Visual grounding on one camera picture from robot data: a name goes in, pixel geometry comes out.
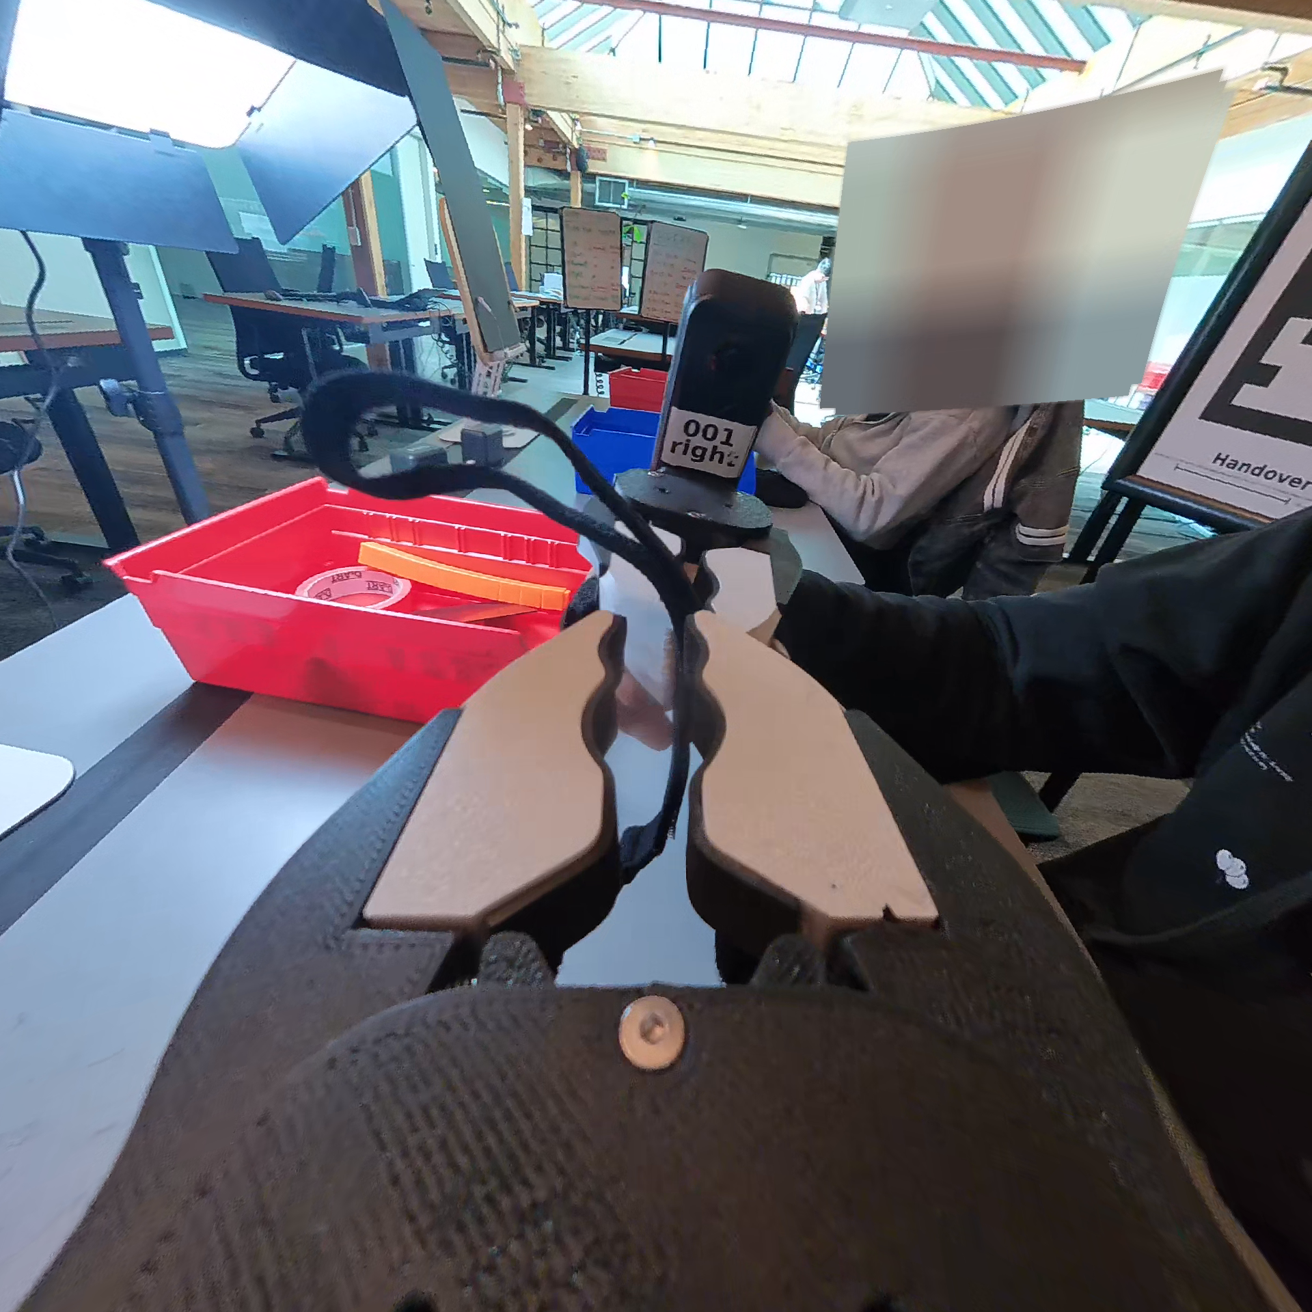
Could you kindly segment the studio light panel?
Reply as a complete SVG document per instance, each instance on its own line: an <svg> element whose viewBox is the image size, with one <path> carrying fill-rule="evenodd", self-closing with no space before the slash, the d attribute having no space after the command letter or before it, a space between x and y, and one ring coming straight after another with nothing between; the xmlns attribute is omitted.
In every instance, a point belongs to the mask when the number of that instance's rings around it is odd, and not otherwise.
<svg viewBox="0 0 1312 1312"><path fill-rule="evenodd" d="M289 243L414 126L384 4L3 4L5 230L234 252L236 152Z"/></svg>

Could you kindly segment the person's right forearm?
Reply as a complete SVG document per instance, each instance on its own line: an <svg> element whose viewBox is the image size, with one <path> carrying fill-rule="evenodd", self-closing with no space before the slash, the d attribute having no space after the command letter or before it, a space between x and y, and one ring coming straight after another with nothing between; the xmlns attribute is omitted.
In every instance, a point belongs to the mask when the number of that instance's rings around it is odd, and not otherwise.
<svg viewBox="0 0 1312 1312"><path fill-rule="evenodd" d="M1300 513L1040 596L889 596L804 572L776 641L942 783L1193 778L1309 694L1309 586Z"/></svg>

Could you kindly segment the black light stand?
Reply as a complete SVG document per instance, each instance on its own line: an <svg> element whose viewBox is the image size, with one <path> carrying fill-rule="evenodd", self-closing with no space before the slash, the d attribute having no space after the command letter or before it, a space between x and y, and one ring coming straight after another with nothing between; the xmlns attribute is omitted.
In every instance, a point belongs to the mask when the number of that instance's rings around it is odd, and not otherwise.
<svg viewBox="0 0 1312 1312"><path fill-rule="evenodd" d="M105 407L112 416L136 418L153 436L184 524L205 521L211 516L208 496L186 441L181 413L159 368L150 325L139 305L139 288L128 276L127 247L122 243L94 238L84 238L83 246L102 283L120 346L131 366L127 383L109 379L97 383Z"/></svg>

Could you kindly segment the black office chair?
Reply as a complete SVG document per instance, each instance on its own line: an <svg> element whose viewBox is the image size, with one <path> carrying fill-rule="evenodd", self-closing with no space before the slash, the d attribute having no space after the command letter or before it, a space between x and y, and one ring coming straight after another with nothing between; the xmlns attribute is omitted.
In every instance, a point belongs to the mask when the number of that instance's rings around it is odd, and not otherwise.
<svg viewBox="0 0 1312 1312"><path fill-rule="evenodd" d="M272 402L286 391L301 399L323 374L365 371L367 363L347 352L347 340L337 321L286 315L280 305L291 302L359 304L351 293L334 288L336 251L323 247L317 288L311 293L278 283L264 246L255 240L237 240L236 254L208 252L208 263L226 296L259 296L266 308L230 305L234 325L234 350L239 374L267 388Z"/></svg>

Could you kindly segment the black board with wooden back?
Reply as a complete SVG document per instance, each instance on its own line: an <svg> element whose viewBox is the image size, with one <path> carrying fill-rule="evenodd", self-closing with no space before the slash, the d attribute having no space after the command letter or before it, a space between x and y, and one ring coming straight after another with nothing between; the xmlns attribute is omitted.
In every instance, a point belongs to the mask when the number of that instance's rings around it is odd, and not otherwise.
<svg viewBox="0 0 1312 1312"><path fill-rule="evenodd" d="M481 176L440 54L394 4L383 2L383 16L442 190L439 226L473 354L469 390L492 400L500 394L508 368L526 349Z"/></svg>

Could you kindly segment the tape roll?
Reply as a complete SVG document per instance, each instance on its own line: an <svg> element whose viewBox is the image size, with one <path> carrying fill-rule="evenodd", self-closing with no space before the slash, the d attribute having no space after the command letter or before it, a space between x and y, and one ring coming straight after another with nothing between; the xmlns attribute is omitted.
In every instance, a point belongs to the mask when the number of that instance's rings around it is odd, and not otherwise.
<svg viewBox="0 0 1312 1312"><path fill-rule="evenodd" d="M328 602L381 613L400 607L411 591L411 580L353 564L309 577L295 588L294 596L300 600Z"/></svg>

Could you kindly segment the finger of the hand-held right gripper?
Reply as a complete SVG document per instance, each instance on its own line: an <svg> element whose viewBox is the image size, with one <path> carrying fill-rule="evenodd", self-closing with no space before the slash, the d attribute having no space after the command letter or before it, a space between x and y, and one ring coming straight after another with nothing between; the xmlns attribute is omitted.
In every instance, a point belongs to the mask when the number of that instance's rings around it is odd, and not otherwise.
<svg viewBox="0 0 1312 1312"><path fill-rule="evenodd" d="M717 549L703 555L701 569L711 582L709 611L762 646L778 647L781 613L770 555Z"/></svg>
<svg viewBox="0 0 1312 1312"><path fill-rule="evenodd" d="M598 610L626 621L629 630L668 630L665 604L647 575L619 552L597 550Z"/></svg>

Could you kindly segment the brown notice board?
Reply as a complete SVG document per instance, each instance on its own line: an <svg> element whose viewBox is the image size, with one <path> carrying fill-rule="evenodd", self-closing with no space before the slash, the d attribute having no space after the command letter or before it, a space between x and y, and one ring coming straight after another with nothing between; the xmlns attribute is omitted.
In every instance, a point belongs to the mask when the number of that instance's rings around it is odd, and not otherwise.
<svg viewBox="0 0 1312 1312"><path fill-rule="evenodd" d="M617 315L625 302L619 213L567 207L559 218L565 307Z"/></svg>
<svg viewBox="0 0 1312 1312"><path fill-rule="evenodd" d="M700 230L653 221L645 243L645 266L637 315L654 324L678 324L687 291L706 268L709 236Z"/></svg>

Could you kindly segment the red ceiling pipe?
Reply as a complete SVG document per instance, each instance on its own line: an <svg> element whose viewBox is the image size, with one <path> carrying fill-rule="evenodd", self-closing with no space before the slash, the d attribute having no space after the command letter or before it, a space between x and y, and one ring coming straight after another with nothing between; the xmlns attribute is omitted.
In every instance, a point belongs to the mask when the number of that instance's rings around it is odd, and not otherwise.
<svg viewBox="0 0 1312 1312"><path fill-rule="evenodd" d="M783 19L770 19L762 15L715 10L712 7L697 8L693 5L659 2L600 2L600 7L614 12L633 12L640 15L650 15L658 19L701 22L706 26L764 32L768 35L797 38L801 41L809 40L851 46L868 46L943 60L1004 65L1015 69L1082 74L1089 66L1086 60L1076 60L1061 55L1029 54L1018 49L1012 51L1007 47L943 43L934 40L914 38L907 35L865 32L856 27L826 27L814 22L790 22Z"/></svg>

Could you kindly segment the orange plastic strip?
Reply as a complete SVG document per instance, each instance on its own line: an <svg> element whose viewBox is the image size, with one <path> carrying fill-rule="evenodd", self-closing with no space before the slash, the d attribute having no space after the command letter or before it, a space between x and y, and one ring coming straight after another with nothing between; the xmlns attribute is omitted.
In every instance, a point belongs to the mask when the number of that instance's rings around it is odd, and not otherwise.
<svg viewBox="0 0 1312 1312"><path fill-rule="evenodd" d="M572 593L561 585L511 580L464 566L439 563L383 541L362 543L356 561L394 579L444 589L478 602L500 602L537 611L562 613L572 599Z"/></svg>

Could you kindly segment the black board on white stand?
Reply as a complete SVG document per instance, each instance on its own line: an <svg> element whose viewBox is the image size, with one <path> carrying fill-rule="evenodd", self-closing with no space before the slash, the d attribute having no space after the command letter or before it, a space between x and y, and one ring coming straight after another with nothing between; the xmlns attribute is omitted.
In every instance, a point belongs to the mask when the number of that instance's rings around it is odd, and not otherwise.
<svg viewBox="0 0 1312 1312"><path fill-rule="evenodd" d="M2 838L53 805L77 778L73 764L58 755L2 746Z"/></svg>

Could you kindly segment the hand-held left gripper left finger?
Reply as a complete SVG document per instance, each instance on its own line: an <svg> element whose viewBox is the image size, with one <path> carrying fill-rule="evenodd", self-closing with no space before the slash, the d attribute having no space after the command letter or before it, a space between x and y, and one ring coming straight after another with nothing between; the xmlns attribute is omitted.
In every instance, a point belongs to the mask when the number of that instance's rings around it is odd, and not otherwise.
<svg viewBox="0 0 1312 1312"><path fill-rule="evenodd" d="M594 613L489 680L459 710L369 894L370 930L459 941L545 922L576 942L619 892L615 693L628 624Z"/></svg>

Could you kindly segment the blue plastic bin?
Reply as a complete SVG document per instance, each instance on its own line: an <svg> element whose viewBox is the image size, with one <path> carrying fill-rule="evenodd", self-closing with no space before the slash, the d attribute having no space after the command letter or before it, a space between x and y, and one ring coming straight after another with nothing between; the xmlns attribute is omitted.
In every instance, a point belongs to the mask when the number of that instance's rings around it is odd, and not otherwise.
<svg viewBox="0 0 1312 1312"><path fill-rule="evenodd" d="M600 475L614 483L620 472L651 465L661 419L659 411L590 407L572 422L570 435Z"/></svg>

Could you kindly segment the framed marker sign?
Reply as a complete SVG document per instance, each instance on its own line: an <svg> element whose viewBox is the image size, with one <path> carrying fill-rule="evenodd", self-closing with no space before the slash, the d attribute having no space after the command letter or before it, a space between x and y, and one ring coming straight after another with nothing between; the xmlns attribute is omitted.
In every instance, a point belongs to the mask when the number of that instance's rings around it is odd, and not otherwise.
<svg viewBox="0 0 1312 1312"><path fill-rule="evenodd" d="M1067 563L1086 582L1148 510L1232 535L1309 510L1310 149L1167 371Z"/></svg>

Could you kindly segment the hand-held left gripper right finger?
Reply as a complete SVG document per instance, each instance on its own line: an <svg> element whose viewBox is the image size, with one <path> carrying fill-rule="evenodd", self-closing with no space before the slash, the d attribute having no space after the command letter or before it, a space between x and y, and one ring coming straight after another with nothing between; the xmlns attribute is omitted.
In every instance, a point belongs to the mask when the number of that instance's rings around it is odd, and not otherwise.
<svg viewBox="0 0 1312 1312"><path fill-rule="evenodd" d="M712 613L686 632L693 746L686 877L736 949L798 935L831 949L940 914L842 705Z"/></svg>

